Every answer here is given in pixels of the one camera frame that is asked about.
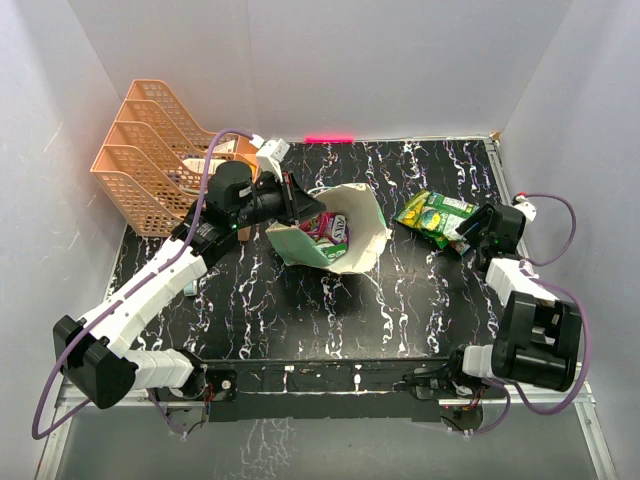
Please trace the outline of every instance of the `white wall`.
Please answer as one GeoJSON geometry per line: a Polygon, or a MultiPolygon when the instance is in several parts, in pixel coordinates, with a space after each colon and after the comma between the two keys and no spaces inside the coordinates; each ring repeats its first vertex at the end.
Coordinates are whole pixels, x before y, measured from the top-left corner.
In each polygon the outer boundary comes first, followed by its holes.
{"type": "MultiPolygon", "coordinates": [[[[576,0],[503,133],[512,192],[550,191],[576,207],[578,233],[543,269],[586,302],[589,380],[623,479],[638,478],[640,318],[640,4],[576,0]]],[[[568,233],[562,206],[540,204],[528,246],[549,258],[568,233]]]]}
{"type": "Polygon", "coordinates": [[[119,99],[69,5],[0,2],[0,65],[0,478],[14,480],[44,446],[31,418],[53,324],[101,300],[124,221],[88,171],[119,99]]]}
{"type": "Polygon", "coordinates": [[[121,96],[166,80],[209,129],[502,130],[571,0],[69,0],[121,96]]]}

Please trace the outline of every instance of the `pink package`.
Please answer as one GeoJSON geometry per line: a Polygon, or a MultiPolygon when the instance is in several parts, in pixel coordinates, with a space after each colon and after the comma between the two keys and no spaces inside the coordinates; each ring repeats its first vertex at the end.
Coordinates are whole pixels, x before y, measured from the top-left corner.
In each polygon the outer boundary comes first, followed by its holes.
{"type": "Polygon", "coordinates": [[[338,213],[321,213],[300,225],[300,230],[315,241],[326,238],[334,245],[349,244],[347,219],[338,213]]]}

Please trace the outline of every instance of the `white paper bag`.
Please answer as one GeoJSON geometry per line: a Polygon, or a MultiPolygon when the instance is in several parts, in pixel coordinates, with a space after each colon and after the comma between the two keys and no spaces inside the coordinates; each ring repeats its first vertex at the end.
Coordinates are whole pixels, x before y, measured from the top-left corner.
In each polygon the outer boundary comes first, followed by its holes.
{"type": "Polygon", "coordinates": [[[297,227],[279,223],[267,229],[267,236],[287,265],[308,265],[334,273],[364,273],[375,267],[385,249],[391,230],[371,187],[366,183],[346,183],[316,194],[327,211],[347,219],[349,250],[333,263],[318,252],[315,242],[297,227]]]}

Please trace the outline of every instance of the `orange plastic basket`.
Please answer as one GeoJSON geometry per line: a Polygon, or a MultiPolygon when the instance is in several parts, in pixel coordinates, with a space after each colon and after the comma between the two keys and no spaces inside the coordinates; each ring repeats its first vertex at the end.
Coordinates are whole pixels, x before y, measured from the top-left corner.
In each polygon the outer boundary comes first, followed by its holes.
{"type": "MultiPolygon", "coordinates": [[[[202,179],[201,174],[191,171],[182,160],[204,158],[205,151],[199,147],[210,142],[213,136],[215,133],[206,132],[195,123],[165,83],[135,80],[91,172],[138,235],[167,237],[196,200],[192,192],[200,188],[202,179]],[[130,98],[139,91],[155,92],[145,97],[171,100],[158,103],[130,98]]],[[[252,167],[255,180],[259,174],[256,149],[236,135],[226,140],[231,139],[237,140],[235,151],[216,153],[214,157],[247,163],[252,167]]],[[[249,229],[239,231],[238,237],[241,241],[248,240],[249,229]]]]}

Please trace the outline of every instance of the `black table surface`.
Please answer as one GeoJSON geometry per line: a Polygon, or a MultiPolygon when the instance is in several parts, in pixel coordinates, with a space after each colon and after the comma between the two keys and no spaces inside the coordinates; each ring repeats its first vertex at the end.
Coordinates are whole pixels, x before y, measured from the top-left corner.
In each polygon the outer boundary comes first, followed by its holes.
{"type": "MultiPolygon", "coordinates": [[[[393,220],[422,189],[499,203],[482,140],[293,144],[282,167],[306,189],[371,186],[393,232],[378,266],[364,275],[286,267],[262,224],[200,280],[196,297],[180,294],[132,348],[188,349],[207,360],[435,358],[492,341],[502,307],[473,270],[473,255],[440,250],[393,220]]],[[[128,228],[112,290],[161,242],[128,228]]]]}

